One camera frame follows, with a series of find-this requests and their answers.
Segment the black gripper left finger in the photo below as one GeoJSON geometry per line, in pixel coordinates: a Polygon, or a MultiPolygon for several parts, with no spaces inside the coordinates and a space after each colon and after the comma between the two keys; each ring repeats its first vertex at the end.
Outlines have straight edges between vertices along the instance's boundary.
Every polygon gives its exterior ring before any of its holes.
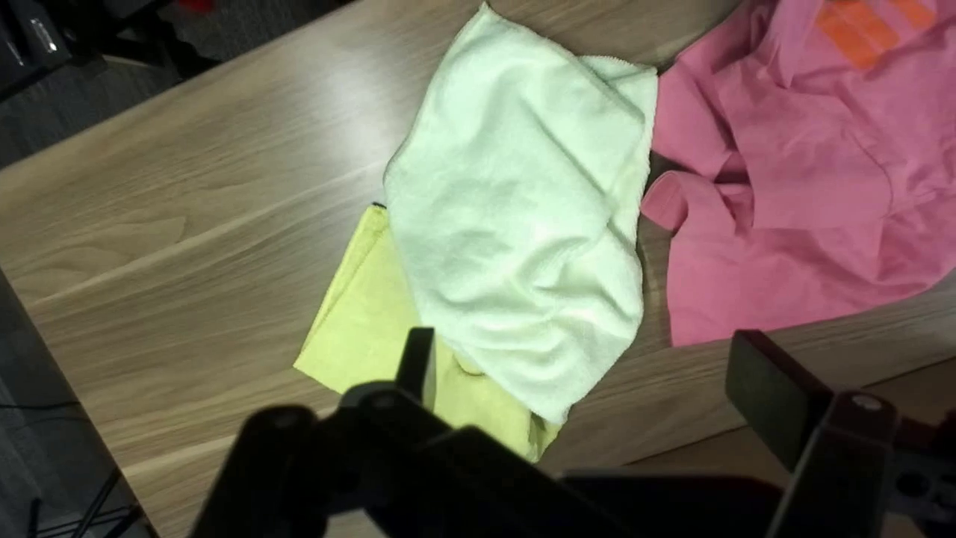
{"type": "Polygon", "coordinates": [[[338,411],[265,406],[238,431],[188,538],[324,538],[364,512],[389,538],[452,538],[458,524],[424,449],[449,434],[424,406],[436,334],[407,334],[397,376],[361,382],[338,411]]]}

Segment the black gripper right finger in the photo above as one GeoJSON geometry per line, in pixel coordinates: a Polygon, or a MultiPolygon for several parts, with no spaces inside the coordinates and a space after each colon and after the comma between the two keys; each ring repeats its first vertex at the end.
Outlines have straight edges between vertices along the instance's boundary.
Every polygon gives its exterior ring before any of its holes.
{"type": "Polygon", "coordinates": [[[905,420],[861,390],[828,390],[766,331],[736,331],[725,399],[790,470],[767,538],[879,538],[888,514],[956,538],[956,415],[905,420]]]}

